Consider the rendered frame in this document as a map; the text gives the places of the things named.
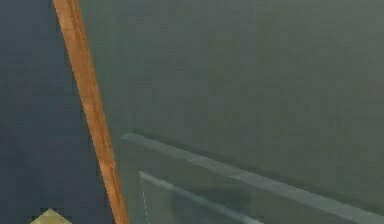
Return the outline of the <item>brown wooden door frame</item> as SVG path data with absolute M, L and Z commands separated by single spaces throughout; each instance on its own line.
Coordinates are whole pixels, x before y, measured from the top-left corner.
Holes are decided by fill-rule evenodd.
M 80 0 L 52 0 L 52 2 L 65 41 L 115 224 L 131 224 L 89 49 Z

